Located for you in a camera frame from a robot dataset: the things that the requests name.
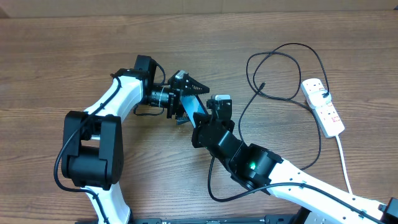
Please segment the blue Galaxy smartphone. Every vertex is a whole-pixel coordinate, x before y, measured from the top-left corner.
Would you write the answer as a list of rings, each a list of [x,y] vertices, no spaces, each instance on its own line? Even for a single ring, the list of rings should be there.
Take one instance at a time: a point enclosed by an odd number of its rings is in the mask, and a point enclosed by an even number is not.
[[[208,114],[207,110],[205,109],[203,103],[201,102],[198,95],[193,96],[181,96],[180,102],[187,113],[190,122],[192,123],[193,127],[196,128],[195,121],[193,119],[194,113],[201,113],[201,114]]]

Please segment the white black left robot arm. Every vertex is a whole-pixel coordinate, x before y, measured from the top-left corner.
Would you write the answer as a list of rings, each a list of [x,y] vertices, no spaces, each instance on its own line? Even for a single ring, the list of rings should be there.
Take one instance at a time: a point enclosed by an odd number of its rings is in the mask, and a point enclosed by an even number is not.
[[[204,113],[199,95],[210,89],[183,70],[156,83],[161,66],[150,56],[138,55],[132,68],[111,74],[106,93],[84,111],[70,111],[64,120],[63,144],[53,177],[66,192],[84,193],[98,216],[97,223],[133,223],[119,180],[124,166],[122,123],[139,105],[161,108],[177,124]]]

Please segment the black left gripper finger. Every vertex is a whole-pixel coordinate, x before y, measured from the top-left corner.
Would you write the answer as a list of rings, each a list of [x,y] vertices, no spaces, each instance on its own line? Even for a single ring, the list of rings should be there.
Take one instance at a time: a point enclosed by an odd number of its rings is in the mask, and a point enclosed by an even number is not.
[[[210,88],[184,73],[179,81],[178,89],[181,95],[201,95],[210,92]]]
[[[190,122],[190,118],[185,110],[176,112],[175,119],[177,120],[177,125]]]

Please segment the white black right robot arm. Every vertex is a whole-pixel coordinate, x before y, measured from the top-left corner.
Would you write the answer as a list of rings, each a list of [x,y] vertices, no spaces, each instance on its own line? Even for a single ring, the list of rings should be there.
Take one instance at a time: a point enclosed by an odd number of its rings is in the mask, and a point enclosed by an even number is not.
[[[192,122],[193,146],[209,150],[246,189],[239,197],[261,191],[296,203],[332,223],[397,223],[396,198],[384,205],[318,180],[278,154],[236,138],[230,119],[223,121],[195,111]]]

